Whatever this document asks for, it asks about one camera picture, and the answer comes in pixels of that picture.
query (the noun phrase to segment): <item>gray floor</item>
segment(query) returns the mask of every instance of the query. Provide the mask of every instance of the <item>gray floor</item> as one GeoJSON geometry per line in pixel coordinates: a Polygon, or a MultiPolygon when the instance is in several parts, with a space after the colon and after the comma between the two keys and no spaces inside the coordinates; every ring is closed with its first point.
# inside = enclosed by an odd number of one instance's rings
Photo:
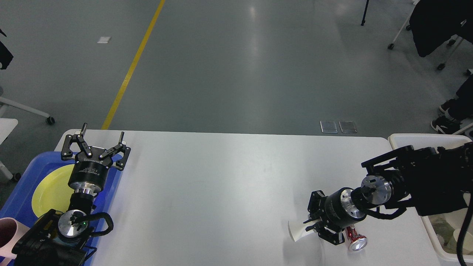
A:
{"type": "MultiPolygon", "coordinates": [[[[4,97],[17,128],[0,146],[13,172],[62,133],[99,129],[158,0],[0,2],[4,97]],[[97,44],[111,36],[109,44],[97,44]]],[[[357,136],[433,133],[429,122],[472,67],[464,43],[443,71],[445,46],[420,58],[403,31],[408,0],[167,0],[110,129],[321,135],[319,121],[355,121],[357,136]]],[[[11,185],[0,185],[3,203],[11,185]]]]}

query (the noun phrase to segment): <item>black jacket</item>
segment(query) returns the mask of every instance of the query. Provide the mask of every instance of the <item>black jacket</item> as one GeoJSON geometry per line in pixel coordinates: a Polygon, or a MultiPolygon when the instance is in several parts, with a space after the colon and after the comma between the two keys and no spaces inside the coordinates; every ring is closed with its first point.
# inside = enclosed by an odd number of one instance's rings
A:
{"type": "MultiPolygon", "coordinates": [[[[6,37],[5,33],[3,33],[1,29],[0,29],[0,34],[6,37]]],[[[3,45],[2,42],[0,42],[0,63],[1,63],[0,69],[7,69],[8,65],[10,65],[11,60],[13,60],[13,55],[5,47],[5,45],[3,45]]]]}
{"type": "Polygon", "coordinates": [[[419,56],[429,55],[455,34],[471,41],[468,22],[461,30],[465,19],[473,23],[473,0],[420,0],[409,20],[419,56]]]}

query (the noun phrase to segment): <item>blue tray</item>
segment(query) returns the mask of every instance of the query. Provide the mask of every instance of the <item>blue tray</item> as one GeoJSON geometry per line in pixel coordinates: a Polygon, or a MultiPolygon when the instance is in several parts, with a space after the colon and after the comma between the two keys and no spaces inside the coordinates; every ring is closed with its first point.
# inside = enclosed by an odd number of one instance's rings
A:
{"type": "MultiPolygon", "coordinates": [[[[116,155],[113,159],[116,161],[120,158],[120,155],[116,155]]],[[[0,210],[0,218],[13,217],[20,223],[31,228],[38,219],[31,208],[31,198],[33,197],[36,187],[48,174],[57,168],[73,163],[74,160],[61,160],[61,155],[58,151],[47,151],[36,156],[30,162],[7,202],[0,210]]],[[[108,208],[113,201],[115,190],[120,183],[121,175],[121,171],[118,171],[115,168],[110,168],[104,190],[98,194],[94,201],[94,204],[97,206],[94,213],[108,211],[108,208]]],[[[90,224],[95,228],[98,228],[97,230],[100,230],[104,223],[103,219],[101,219],[100,222],[93,221],[90,224]]],[[[87,242],[87,245],[96,247],[97,242],[97,237],[91,238],[87,242]]],[[[84,265],[89,266],[93,257],[94,256],[87,260],[84,265]]],[[[13,263],[14,260],[12,260],[8,266],[13,266],[13,263]]]]}

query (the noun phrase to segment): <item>red and silver can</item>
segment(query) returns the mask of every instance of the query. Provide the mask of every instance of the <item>red and silver can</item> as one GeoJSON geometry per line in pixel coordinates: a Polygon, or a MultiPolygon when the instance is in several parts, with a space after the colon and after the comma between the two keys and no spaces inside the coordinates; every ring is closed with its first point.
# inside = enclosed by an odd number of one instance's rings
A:
{"type": "Polygon", "coordinates": [[[355,226],[352,224],[346,228],[347,238],[350,239],[350,250],[362,250],[368,244],[368,238],[356,232],[355,226]]]}

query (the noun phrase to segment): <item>white plastic bin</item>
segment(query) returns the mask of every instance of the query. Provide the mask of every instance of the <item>white plastic bin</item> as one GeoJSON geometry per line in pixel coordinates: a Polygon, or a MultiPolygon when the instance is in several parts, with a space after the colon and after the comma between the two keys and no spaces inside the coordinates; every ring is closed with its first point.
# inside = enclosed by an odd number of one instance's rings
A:
{"type": "MultiPolygon", "coordinates": [[[[460,135],[441,135],[441,134],[392,134],[388,138],[391,147],[394,149],[412,145],[414,149],[422,149],[426,147],[444,147],[446,149],[453,149],[467,142],[471,142],[470,138],[460,135]]],[[[465,218],[466,209],[458,210],[452,213],[443,214],[445,220],[454,228],[459,229],[462,227],[463,220],[465,218]]],[[[437,252],[440,259],[444,261],[456,261],[458,259],[456,254],[446,253],[440,245],[437,236],[434,232],[432,224],[428,217],[421,217],[424,223],[425,229],[429,235],[430,241],[437,252]]],[[[470,233],[473,233],[473,226],[468,229],[470,233]]],[[[464,255],[465,262],[473,263],[473,255],[464,255]]]]}

